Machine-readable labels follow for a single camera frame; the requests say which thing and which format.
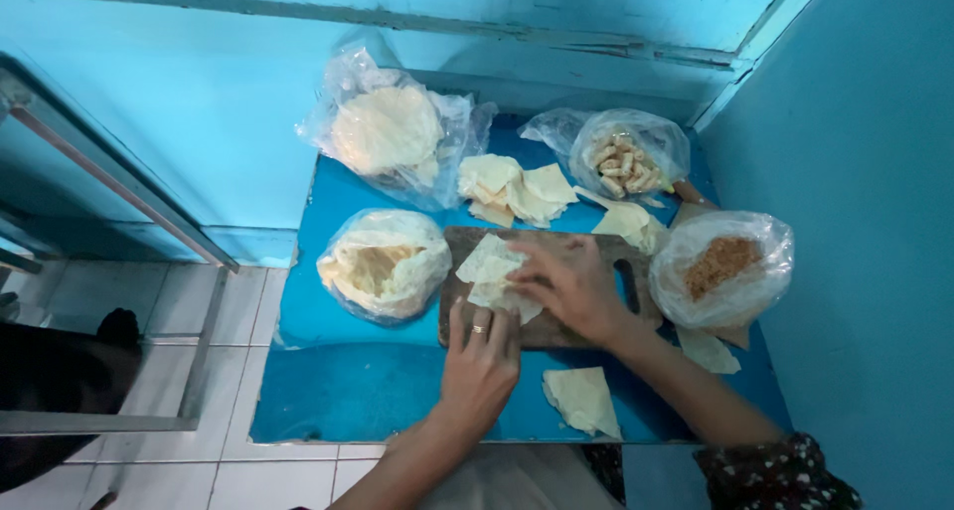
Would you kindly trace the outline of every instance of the clear plastic bag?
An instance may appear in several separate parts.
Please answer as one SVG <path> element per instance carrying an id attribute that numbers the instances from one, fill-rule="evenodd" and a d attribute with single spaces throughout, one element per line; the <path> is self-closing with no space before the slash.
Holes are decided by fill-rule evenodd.
<path id="1" fill-rule="evenodd" d="M 316 265 L 348 312 L 393 326 L 427 307 L 450 271 L 450 247 L 420 212 L 368 208 L 341 225 Z"/>
<path id="2" fill-rule="evenodd" d="M 559 108 L 540 113 L 520 127 L 521 138 L 542 141 L 556 153 L 559 162 L 579 185 L 610 199 L 636 200 L 640 194 L 669 189 L 689 174 L 689 138 L 672 120 L 635 109 L 600 113 Z M 649 174 L 631 178 L 632 185 L 611 188 L 598 170 L 600 154 L 621 140 L 645 153 Z"/>
<path id="3" fill-rule="evenodd" d="M 364 47 L 328 61 L 315 109 L 295 126 L 304 142 L 389 197 L 436 212 L 459 206 L 457 169 L 486 150 L 493 103 L 440 95 L 408 73 L 380 69 Z"/>
<path id="4" fill-rule="evenodd" d="M 755 241 L 761 259 L 694 301 L 684 277 L 719 237 Z M 710 212 L 673 229 L 669 242 L 650 263 L 650 293 L 678 326 L 710 332 L 746 326 L 784 295 L 794 256 L 792 227 L 772 216 Z"/>

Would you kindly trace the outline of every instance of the patterned fabric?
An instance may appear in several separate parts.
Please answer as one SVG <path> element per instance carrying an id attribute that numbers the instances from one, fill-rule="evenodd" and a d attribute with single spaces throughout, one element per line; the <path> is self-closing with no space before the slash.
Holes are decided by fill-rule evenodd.
<path id="1" fill-rule="evenodd" d="M 821 510 L 862 507 L 858 492 L 825 469 L 807 433 L 779 443 L 696 453 L 715 510 Z"/>

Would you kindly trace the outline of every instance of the wooden cutting board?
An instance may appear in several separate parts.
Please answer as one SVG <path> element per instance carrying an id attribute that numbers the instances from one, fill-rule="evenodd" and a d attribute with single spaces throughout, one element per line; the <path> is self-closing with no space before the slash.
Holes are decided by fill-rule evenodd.
<path id="1" fill-rule="evenodd" d="M 461 266 L 464 260 L 471 255 L 471 251 L 477 247 L 477 244 L 488 234 L 496 234 L 503 240 L 519 240 L 520 242 L 533 242 L 540 244 L 545 248 L 554 248 L 562 251 L 566 247 L 568 239 L 577 236 L 576 233 L 569 232 L 549 232 L 542 230 L 518 230 L 514 228 L 483 228 L 473 226 L 451 225 L 444 229 L 444 237 L 450 246 L 450 254 L 453 258 L 453 267 L 447 275 L 447 280 L 441 288 L 441 307 L 440 319 L 438 321 L 438 340 L 441 345 L 447 346 L 447 338 L 450 333 L 449 315 L 450 307 L 458 296 L 466 298 L 471 294 L 471 283 L 463 283 L 457 278 L 457 268 Z M 639 252 L 638 249 L 630 246 L 619 236 L 609 236 L 604 234 L 587 234 L 596 238 L 596 244 L 600 248 L 600 255 L 607 267 L 614 267 L 623 280 L 626 303 L 630 310 L 639 313 L 642 308 L 639 307 L 638 291 L 648 293 L 648 282 L 650 268 L 650 257 Z M 650 307 L 645 309 L 658 312 L 655 305 L 648 301 L 648 295 L 642 296 L 644 304 Z M 473 318 L 473 310 L 476 309 L 472 304 L 466 304 L 464 308 L 464 321 L 469 323 Z M 465 333 L 470 333 L 470 327 L 466 327 Z M 593 347 L 589 341 L 576 334 L 570 328 L 566 327 L 547 309 L 544 309 L 538 316 L 527 322 L 520 330 L 521 345 L 527 348 L 546 348 L 546 347 Z"/>

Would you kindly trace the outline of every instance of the tiled floor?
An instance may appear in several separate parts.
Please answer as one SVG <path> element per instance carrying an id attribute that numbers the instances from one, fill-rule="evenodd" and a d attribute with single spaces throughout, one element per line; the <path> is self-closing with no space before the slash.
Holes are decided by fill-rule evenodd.
<path id="1" fill-rule="evenodd" d="M 196 431 L 99 437 L 66 464 L 0 495 L 0 510 L 86 510 L 110 489 L 119 492 L 110 510 L 319 509 L 338 498 L 384 446 L 248 443 L 287 275 L 244 267 L 229 278 Z M 214 279 L 205 264 L 71 261 L 8 284 L 53 313 L 54 327 L 94 333 L 107 312 L 123 307 L 136 311 L 148 335 L 161 337 L 198 333 Z M 148 346 L 123 412 L 174 415 L 194 353 L 193 345 Z"/>

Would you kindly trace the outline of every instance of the cutting board handle hole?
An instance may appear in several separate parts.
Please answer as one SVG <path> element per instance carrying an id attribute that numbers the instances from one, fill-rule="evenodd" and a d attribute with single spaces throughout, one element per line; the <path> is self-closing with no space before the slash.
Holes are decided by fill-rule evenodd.
<path id="1" fill-rule="evenodd" d="M 633 273 L 633 265 L 628 260 L 619 259 L 613 262 L 613 270 L 616 292 L 623 298 L 626 307 L 639 314 L 639 295 L 636 292 L 636 275 Z"/>

